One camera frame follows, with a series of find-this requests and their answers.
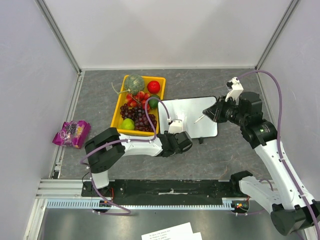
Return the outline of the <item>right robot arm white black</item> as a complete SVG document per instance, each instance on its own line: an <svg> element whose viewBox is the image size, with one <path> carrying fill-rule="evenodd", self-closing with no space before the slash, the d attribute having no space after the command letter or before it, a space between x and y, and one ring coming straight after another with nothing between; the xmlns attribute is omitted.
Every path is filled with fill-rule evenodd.
<svg viewBox="0 0 320 240"><path fill-rule="evenodd" d="M292 232L316 227L320 221L320 203L304 187L291 165L275 126L263 118L259 94L244 92L238 101L219 97L203 110L215 123L231 122L240 127L243 138L262 159L277 191L263 186L248 171L233 174L229 191L235 197L252 197L269 214L277 231L287 236Z"/></svg>

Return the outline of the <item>small whiteboard black frame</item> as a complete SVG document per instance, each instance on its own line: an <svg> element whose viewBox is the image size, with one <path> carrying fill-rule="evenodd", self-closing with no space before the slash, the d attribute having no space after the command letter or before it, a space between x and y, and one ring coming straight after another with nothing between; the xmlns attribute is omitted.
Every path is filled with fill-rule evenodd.
<svg viewBox="0 0 320 240"><path fill-rule="evenodd" d="M210 118L204 117L195 123L203 110L215 104L214 96L164 100L158 104L158 125L160 133L168 133L169 122L175 119L183 121L183 132L192 139L216 137L218 125Z"/></svg>

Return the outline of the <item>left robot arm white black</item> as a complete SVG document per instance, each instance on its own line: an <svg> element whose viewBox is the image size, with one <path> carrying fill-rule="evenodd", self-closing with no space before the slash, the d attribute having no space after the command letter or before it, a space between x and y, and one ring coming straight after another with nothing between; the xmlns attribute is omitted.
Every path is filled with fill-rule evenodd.
<svg viewBox="0 0 320 240"><path fill-rule="evenodd" d="M167 158L188 151L192 145L186 131L134 136L120 134L115 127L110 127L84 144L84 159L88 160L93 180L92 191L99 197L109 193L109 169L122 157L146 155Z"/></svg>

